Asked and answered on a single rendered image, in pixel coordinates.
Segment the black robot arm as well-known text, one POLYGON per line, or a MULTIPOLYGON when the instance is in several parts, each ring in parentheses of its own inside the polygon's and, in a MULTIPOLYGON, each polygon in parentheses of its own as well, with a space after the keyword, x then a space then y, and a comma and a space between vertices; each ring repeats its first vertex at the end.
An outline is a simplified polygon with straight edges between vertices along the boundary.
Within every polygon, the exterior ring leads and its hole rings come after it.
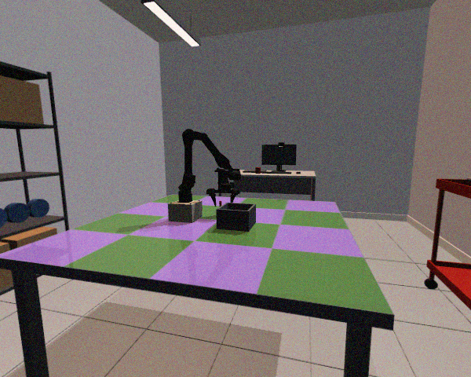
MULTIPOLYGON (((241 173, 239 169, 232 169, 229 160, 222 155, 213 142, 208 138, 207 134, 195 132, 187 129, 182 134, 184 142, 184 176, 182 184, 178 187, 179 201, 178 203, 190 203, 192 201, 192 187, 195 185, 195 175, 192 174, 192 145, 194 140, 202 141, 214 156, 219 167, 214 171, 218 172, 218 179, 240 180, 241 173)), ((220 190, 231 190, 234 188, 234 182, 220 183, 220 190)))

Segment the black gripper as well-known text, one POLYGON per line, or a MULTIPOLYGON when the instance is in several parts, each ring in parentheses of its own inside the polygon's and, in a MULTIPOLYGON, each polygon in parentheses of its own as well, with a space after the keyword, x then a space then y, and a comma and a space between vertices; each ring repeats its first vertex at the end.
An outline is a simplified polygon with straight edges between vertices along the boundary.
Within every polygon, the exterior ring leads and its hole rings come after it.
POLYGON ((218 179, 218 190, 215 190, 215 188, 209 188, 206 190, 206 194, 209 194, 209 196, 211 196, 214 202, 214 206, 216 206, 216 194, 214 193, 231 193, 230 203, 233 203, 235 197, 240 194, 240 190, 238 188, 234 188, 231 190, 220 190, 221 181, 223 181, 223 183, 226 183, 226 181, 228 182, 228 179, 218 179))

